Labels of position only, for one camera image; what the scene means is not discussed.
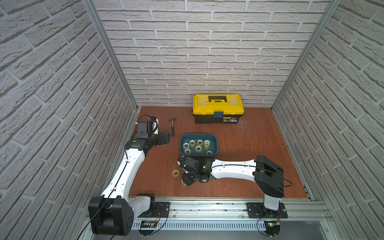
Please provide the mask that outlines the yellow tape roll two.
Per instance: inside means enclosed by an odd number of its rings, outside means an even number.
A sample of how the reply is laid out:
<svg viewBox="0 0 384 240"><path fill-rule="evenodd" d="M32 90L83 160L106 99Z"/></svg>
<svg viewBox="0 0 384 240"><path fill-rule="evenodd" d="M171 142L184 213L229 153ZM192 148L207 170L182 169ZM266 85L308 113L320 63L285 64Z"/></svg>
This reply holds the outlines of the yellow tape roll two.
<svg viewBox="0 0 384 240"><path fill-rule="evenodd" d="M179 170L174 169L174 170L172 171L172 177L173 177L173 178L177 178L179 175L180 175L180 171L179 171Z"/></svg>

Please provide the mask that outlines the yellow tape roll six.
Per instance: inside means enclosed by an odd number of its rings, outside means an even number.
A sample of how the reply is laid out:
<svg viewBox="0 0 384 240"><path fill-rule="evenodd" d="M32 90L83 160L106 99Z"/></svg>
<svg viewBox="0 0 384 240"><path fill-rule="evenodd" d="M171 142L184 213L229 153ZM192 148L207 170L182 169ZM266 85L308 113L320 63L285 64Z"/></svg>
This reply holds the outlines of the yellow tape roll six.
<svg viewBox="0 0 384 240"><path fill-rule="evenodd" d="M209 149L211 147L211 141L210 140L204 140L203 146L205 149Z"/></svg>

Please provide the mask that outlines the yellow tape roll three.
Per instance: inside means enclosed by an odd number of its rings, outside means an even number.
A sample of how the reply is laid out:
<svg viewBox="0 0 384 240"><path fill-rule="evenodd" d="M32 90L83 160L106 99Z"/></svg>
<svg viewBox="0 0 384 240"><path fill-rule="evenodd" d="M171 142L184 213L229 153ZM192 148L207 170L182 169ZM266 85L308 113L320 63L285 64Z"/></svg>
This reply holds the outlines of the yellow tape roll three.
<svg viewBox="0 0 384 240"><path fill-rule="evenodd" d="M201 153L202 152L202 146L196 146L195 147L195 151L197 152L197 153Z"/></svg>

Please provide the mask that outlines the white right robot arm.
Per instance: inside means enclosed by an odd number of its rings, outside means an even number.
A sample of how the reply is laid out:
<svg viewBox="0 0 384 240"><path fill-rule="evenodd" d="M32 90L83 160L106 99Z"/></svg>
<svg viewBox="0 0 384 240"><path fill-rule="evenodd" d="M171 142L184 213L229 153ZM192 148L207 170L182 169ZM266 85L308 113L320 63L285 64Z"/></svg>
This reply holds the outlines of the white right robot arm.
<svg viewBox="0 0 384 240"><path fill-rule="evenodd" d="M211 179L241 179L256 183L264 193L264 208L280 210L280 200L284 197L284 169L265 156L255 160L229 162L217 159L196 160L182 155L178 158L179 167L184 170L182 179L187 186L196 181L206 183Z"/></svg>

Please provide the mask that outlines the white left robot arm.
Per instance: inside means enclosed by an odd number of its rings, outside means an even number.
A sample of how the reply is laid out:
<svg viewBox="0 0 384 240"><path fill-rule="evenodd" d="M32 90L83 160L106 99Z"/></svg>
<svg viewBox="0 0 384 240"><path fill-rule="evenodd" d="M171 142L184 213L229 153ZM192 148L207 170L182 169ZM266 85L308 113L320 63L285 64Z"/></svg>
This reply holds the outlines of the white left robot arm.
<svg viewBox="0 0 384 240"><path fill-rule="evenodd" d="M129 201L129 192L140 165L154 146L170 143L168 131L145 138L131 138L124 146L125 155L112 181L100 197L88 205L94 235L127 236L135 218L150 210L152 195L140 195Z"/></svg>

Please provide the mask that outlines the teal plastic storage box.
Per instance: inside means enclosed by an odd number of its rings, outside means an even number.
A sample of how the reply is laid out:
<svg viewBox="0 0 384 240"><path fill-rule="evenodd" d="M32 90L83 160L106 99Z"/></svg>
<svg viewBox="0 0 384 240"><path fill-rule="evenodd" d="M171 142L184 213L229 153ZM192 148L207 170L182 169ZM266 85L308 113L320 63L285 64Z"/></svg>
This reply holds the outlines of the teal plastic storage box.
<svg viewBox="0 0 384 240"><path fill-rule="evenodd" d="M202 145L202 152L201 153L197 153L195 151L195 147L198 146L197 145L197 140L210 140L211 141L211 147L209 149L205 149L204 146ZM185 142L188 142L190 144L190 140L195 140L196 141L196 146L195 147L191 147L190 146L190 150L191 150L191 154L190 155L186 155L186 156L190 156L190 157L195 157L195 158L210 158L210 157L214 157L217 153L218 153L218 141L217 141L217 138L212 135L212 134L198 134L198 133L188 133L188 134L184 134L182 137L181 137L181 140L180 140L180 148L179 148L179 152L182 154L182 155L185 155L184 153L184 150L183 149L183 143Z"/></svg>

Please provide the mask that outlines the yellow black toolbox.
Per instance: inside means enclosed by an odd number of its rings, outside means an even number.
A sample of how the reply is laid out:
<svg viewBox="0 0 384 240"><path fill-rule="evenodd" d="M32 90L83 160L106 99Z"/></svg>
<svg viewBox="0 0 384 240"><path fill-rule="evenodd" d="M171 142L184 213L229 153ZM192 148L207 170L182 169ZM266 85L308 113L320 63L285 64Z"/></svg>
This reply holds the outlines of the yellow black toolbox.
<svg viewBox="0 0 384 240"><path fill-rule="evenodd" d="M196 124L236 124L244 112L239 95L199 94L193 97Z"/></svg>

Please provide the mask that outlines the left green circuit board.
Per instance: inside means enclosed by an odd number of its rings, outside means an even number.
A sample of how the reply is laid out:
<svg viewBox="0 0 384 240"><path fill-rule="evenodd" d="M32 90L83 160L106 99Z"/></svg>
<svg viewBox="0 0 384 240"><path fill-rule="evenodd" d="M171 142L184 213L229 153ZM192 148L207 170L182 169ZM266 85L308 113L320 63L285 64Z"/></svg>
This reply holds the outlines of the left green circuit board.
<svg viewBox="0 0 384 240"><path fill-rule="evenodd" d="M146 230L146 229L156 229L158 226L157 221L141 221L140 223L140 230Z"/></svg>

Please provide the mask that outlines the green circuit board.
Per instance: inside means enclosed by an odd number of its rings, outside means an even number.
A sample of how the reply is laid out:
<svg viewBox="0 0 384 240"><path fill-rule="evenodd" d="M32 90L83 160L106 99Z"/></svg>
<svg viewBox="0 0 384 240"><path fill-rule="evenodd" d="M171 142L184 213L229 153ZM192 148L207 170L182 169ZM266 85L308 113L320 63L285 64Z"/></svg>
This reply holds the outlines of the green circuit board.
<svg viewBox="0 0 384 240"><path fill-rule="evenodd" d="M157 221L141 221L140 223L140 230L146 230L146 229L156 229L158 226Z"/></svg>
<svg viewBox="0 0 384 240"><path fill-rule="evenodd" d="M272 237L277 237L281 230L281 224L279 222L265 222L265 234Z"/></svg>

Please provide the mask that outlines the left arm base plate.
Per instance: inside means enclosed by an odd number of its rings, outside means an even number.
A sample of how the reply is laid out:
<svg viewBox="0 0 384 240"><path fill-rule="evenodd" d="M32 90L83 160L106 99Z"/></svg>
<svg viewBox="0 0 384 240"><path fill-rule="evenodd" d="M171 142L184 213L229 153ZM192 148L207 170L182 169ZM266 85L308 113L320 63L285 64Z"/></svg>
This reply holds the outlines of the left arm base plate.
<svg viewBox="0 0 384 240"><path fill-rule="evenodd" d="M150 209L142 213L140 218L167 218L169 216L170 202L155 202Z"/></svg>

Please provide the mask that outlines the aluminium front rail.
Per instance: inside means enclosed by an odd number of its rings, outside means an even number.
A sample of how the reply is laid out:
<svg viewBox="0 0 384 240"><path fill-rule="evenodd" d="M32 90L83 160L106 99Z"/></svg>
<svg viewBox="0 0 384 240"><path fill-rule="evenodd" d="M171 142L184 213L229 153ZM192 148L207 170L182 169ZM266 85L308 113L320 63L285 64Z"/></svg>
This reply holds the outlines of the aluminium front rail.
<svg viewBox="0 0 384 240"><path fill-rule="evenodd" d="M264 231L265 222L319 222L332 220L324 203L300 199L283 199L287 219L250 219L246 203L263 203L262 199L220 198L157 198L157 202L170 202L167 218L136 218L132 230L140 230L141 221L157 221L161 230L207 230L207 231Z"/></svg>

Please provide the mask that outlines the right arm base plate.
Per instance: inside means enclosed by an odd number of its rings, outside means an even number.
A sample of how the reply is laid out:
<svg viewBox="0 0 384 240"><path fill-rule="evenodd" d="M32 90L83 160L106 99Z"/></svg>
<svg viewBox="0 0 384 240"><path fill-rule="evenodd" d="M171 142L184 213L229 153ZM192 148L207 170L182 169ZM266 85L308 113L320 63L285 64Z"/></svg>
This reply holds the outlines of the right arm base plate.
<svg viewBox="0 0 384 240"><path fill-rule="evenodd" d="M279 203L278 210L267 209L263 203L246 203L250 219L287 219L288 213L283 203Z"/></svg>

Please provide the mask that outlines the aluminium frame left post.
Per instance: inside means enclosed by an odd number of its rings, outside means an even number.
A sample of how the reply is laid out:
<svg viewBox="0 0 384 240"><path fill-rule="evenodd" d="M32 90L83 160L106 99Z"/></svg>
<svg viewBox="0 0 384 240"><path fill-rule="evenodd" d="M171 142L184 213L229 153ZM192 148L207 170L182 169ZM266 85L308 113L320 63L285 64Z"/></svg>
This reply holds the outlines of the aluminium frame left post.
<svg viewBox="0 0 384 240"><path fill-rule="evenodd" d="M106 51L106 53L107 53L107 55L108 55L108 57L112 63L112 66L114 67L114 69L116 71L118 79L121 82L123 89L124 89L128 99L129 99L133 109L137 112L139 106L136 103L135 98L131 92L131 89L127 83L127 80L126 80L125 75L123 73L122 67L118 61L117 55L113 49L113 46L110 42L110 39L108 38L108 35L107 35L105 28L104 28L103 22L102 22L100 16L98 15L98 11L96 9L96 6L95 6L94 2L91 0L84 0L83 2L84 2L84 5L87 9L87 12L90 16L90 19L92 20L94 27L95 27L98 35L99 35L99 38L100 38L103 46L105 47L105 51Z"/></svg>

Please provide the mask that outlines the aluminium frame post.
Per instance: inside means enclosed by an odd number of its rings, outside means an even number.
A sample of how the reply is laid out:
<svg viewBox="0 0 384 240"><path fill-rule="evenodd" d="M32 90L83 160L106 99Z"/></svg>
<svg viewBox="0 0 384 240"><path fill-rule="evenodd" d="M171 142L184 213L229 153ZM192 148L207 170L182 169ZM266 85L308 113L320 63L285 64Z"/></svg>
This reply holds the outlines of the aluminium frame post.
<svg viewBox="0 0 384 240"><path fill-rule="evenodd" d="M122 67L118 61L117 55L113 49L113 46L110 42L110 39L108 38L108 35L107 35L105 28L104 28L103 22L102 22L100 16L98 15L98 11L96 9L96 6L95 6L94 2L91 0L84 0L83 2L84 2L84 5L87 9L87 12L90 16L90 19L92 20L94 27L95 27L98 35L99 35L99 38L100 38L103 46L105 47L105 51L106 51L106 53L107 53L107 55L108 55L108 57L112 63L112 66L114 67L114 69L116 71L118 79L121 82L123 89L124 89L128 99L129 99L133 109L137 112L139 106L136 103L135 98L131 92L131 89L127 83L127 80L126 80L125 75L123 73Z"/></svg>
<svg viewBox="0 0 384 240"><path fill-rule="evenodd" d="M300 54L298 61L294 65L294 67L291 70L287 80L285 81L281 91L279 92L276 100L274 101L274 103L271 107L272 112L278 107L278 104L280 103L284 94L288 90L288 87L291 85L296 74L299 72L302 64L306 61L307 57L312 52L312 50L315 47L316 43L318 42L320 36L322 35L324 29L328 26L330 20L332 19L332 16L336 12L336 10L339 7L339 5L341 4L341 2L342 2L342 0L330 1L329 5L327 6L324 14L322 15L322 17L320 19L320 21L316 25L312 35L310 36L308 42L306 43L302 53Z"/></svg>

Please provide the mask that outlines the aluminium frame right post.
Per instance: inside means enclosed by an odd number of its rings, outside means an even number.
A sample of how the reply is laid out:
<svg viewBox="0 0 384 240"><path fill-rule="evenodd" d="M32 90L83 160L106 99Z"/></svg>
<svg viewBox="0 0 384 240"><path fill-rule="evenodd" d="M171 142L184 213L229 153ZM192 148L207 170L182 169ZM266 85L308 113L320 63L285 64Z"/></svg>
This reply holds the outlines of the aluminium frame right post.
<svg viewBox="0 0 384 240"><path fill-rule="evenodd" d="M320 19L320 21L316 25L312 35L310 36L308 42L306 43L302 53L300 54L298 61L294 65L294 67L291 70L287 80L285 81L281 91L279 92L276 100L274 101L274 103L271 107L272 112L278 107L278 104L280 103L284 94L288 90L288 87L291 85L296 74L299 72L302 64L306 61L307 57L312 52L312 50L315 47L316 43L318 42L320 36L322 35L324 29L328 26L330 20L332 19L332 16L336 12L336 10L339 7L339 5L341 4L341 2L342 2L342 0L330 1L329 5L327 6L324 14L322 15L322 17Z"/></svg>

